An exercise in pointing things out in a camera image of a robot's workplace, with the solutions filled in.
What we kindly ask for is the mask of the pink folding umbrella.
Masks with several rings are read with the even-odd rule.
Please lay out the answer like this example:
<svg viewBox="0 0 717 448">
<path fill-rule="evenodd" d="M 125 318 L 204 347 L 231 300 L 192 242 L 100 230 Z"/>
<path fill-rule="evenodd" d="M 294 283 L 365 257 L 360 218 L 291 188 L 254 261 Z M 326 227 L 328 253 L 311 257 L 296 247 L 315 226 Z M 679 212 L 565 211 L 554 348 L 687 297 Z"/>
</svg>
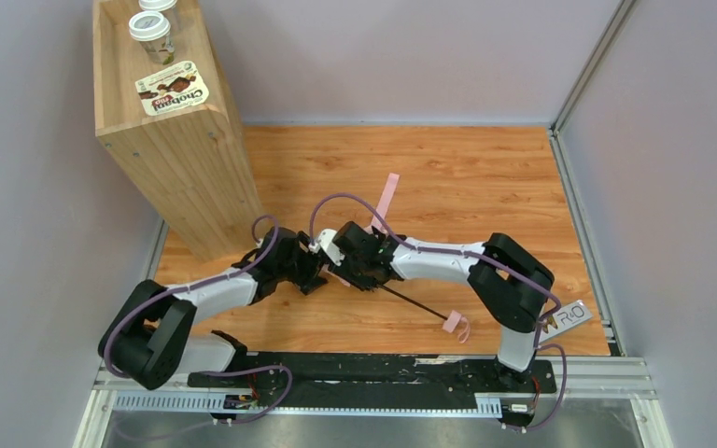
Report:
<svg viewBox="0 0 717 448">
<path fill-rule="evenodd" d="M 389 206 L 391 205 L 391 202 L 393 201 L 394 194 L 396 192 L 397 186 L 399 184 L 400 175 L 396 173 L 390 173 L 387 176 L 387 181 L 385 183 L 384 189 L 381 193 L 380 199 L 377 203 L 376 207 L 372 207 L 371 209 L 371 215 L 373 216 L 373 219 L 369 226 L 366 226 L 364 230 L 368 233 L 370 233 L 371 229 L 378 225 L 380 228 L 382 228 L 382 232 L 386 233 L 384 230 L 384 226 L 382 222 L 384 221 L 387 211 L 389 209 Z M 439 317 L 442 321 L 442 330 L 447 333 L 455 333 L 457 332 L 457 339 L 460 343 L 465 343 L 471 336 L 471 323 L 469 319 L 464 316 L 463 314 L 453 310 L 449 316 L 443 315 L 441 313 L 436 312 L 435 310 L 429 308 L 428 306 L 420 303 L 419 301 L 415 301 L 407 296 L 404 296 L 403 294 L 388 288 L 388 287 L 382 287 L 382 289 L 385 292 L 388 292 L 395 297 L 402 299 L 408 303 L 411 303 L 412 305 L 432 314 L 436 317 Z"/>
</svg>

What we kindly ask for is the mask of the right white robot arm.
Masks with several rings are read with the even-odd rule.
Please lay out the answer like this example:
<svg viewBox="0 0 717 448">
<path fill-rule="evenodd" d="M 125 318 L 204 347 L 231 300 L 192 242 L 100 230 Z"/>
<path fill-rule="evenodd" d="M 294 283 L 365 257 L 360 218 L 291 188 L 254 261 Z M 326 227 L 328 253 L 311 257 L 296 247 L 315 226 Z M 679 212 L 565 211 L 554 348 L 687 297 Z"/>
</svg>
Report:
<svg viewBox="0 0 717 448">
<path fill-rule="evenodd" d="M 470 287 L 501 327 L 497 362 L 510 371 L 529 369 L 555 277 L 509 235 L 496 232 L 467 245 L 435 244 L 365 231 L 350 221 L 338 231 L 322 231 L 310 248 L 323 256 L 331 273 L 361 290 L 418 279 Z"/>
</svg>

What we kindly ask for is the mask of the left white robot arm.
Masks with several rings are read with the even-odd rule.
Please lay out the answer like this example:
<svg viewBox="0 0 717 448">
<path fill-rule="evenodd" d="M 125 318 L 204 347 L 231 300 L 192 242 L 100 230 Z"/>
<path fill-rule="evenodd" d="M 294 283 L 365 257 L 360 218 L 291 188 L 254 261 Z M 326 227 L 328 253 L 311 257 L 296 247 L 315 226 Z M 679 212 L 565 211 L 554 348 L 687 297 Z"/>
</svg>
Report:
<svg viewBox="0 0 717 448">
<path fill-rule="evenodd" d="M 154 390 L 186 367 L 191 371 L 224 370 L 236 341 L 222 337 L 216 362 L 192 357 L 187 345 L 192 327 L 207 318 L 256 304 L 290 282 L 308 295 L 326 284 L 323 261 L 309 251 L 302 231 L 272 229 L 260 246 L 226 271 L 188 284 L 164 286 L 139 282 L 102 336 L 97 352 L 116 376 Z"/>
</svg>

